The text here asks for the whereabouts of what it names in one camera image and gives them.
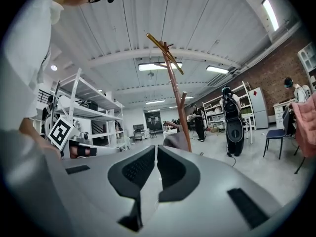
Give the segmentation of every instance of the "black pants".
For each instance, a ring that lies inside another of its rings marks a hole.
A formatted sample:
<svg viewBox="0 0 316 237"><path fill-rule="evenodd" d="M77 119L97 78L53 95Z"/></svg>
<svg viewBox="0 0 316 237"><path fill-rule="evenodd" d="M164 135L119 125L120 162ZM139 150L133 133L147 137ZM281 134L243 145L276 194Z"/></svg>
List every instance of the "black pants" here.
<svg viewBox="0 0 316 237"><path fill-rule="evenodd" d="M203 121L199 120L196 118L196 131L197 131L197 135L198 138L200 140L204 140L204 125L203 125Z"/></svg>
<svg viewBox="0 0 316 237"><path fill-rule="evenodd" d="M241 141L235 143L231 142L228 138L228 135L226 134L226 140L228 145L228 152L230 154L235 154L235 156L239 156L241 154L242 148L243 148L243 141L245 136L242 137Z"/></svg>

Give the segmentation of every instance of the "woman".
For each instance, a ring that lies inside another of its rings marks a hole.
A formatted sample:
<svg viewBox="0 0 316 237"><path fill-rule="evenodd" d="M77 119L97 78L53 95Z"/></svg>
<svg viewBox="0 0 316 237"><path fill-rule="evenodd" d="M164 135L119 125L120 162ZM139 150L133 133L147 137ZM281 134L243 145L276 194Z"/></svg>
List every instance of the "woman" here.
<svg viewBox="0 0 316 237"><path fill-rule="evenodd" d="M193 116L195 118L198 140L203 142L204 139L205 139L205 136L204 136L204 125L203 125L202 110L201 110L201 108L197 108L196 104L193 104Z"/></svg>
<svg viewBox="0 0 316 237"><path fill-rule="evenodd" d="M235 154L239 156L243 148L243 125L240 114L241 104L239 97L232 93L228 86L222 88L223 97L220 100L220 105L225 114L226 119L226 139L228 145L228 156Z"/></svg>

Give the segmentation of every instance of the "white refrigerator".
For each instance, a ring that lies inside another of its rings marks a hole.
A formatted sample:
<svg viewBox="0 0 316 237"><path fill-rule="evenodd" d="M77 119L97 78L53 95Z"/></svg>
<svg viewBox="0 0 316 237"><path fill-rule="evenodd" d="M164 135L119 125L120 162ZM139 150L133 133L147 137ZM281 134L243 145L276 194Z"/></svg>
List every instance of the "white refrigerator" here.
<svg viewBox="0 0 316 237"><path fill-rule="evenodd" d="M251 100L257 129L268 128L269 119L267 113L267 105L261 88L251 90L249 92L249 97Z"/></svg>

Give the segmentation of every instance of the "blue chair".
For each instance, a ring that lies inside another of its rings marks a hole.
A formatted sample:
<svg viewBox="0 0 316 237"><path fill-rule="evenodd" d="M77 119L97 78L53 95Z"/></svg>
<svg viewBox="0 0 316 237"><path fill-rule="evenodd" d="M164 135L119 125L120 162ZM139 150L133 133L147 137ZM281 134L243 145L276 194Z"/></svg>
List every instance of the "blue chair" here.
<svg viewBox="0 0 316 237"><path fill-rule="evenodd" d="M263 157L266 154L266 150L268 150L270 140L281 139L280 154L278 156L278 159L280 160L281 153L282 153L283 138L287 135L288 121L289 121L289 112L287 112L283 118L284 129L270 130L267 133L266 146L265 146L265 151L263 153Z"/></svg>

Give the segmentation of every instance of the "wooden coat rack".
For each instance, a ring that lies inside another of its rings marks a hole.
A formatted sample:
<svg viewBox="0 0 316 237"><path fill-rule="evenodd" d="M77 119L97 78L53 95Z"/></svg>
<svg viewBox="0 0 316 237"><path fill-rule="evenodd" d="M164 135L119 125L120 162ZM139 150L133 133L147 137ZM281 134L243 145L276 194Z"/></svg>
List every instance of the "wooden coat rack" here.
<svg viewBox="0 0 316 237"><path fill-rule="evenodd" d="M156 66L161 66L161 67L167 68L167 70L168 70L169 77L170 77L171 84L172 84L173 93L174 93L174 96L176 98L176 103L177 103L178 113L179 113L179 118L180 118L180 124L182 125L183 132L185 134L185 137L186 137L186 140L188 143L189 152L191 152L192 150L191 150L189 129L188 129L186 115L184 112L184 102L185 102L187 93L184 91L184 92L182 92L182 97L180 96L178 83L176 80L176 76L173 72L173 69L171 67L171 63L174 64L174 66L179 70L179 72L182 75L184 73L183 73L182 69L178 66L176 60L173 58L172 54L169 51L169 47L172 46L173 44L167 45L167 42L157 41L150 33L147 33L146 36L162 51L164 60L166 62L166 66L159 64L159 63L154 63L154 64ZM170 124L171 126L177 127L177 125L172 123L172 122L168 122L168 124Z"/></svg>

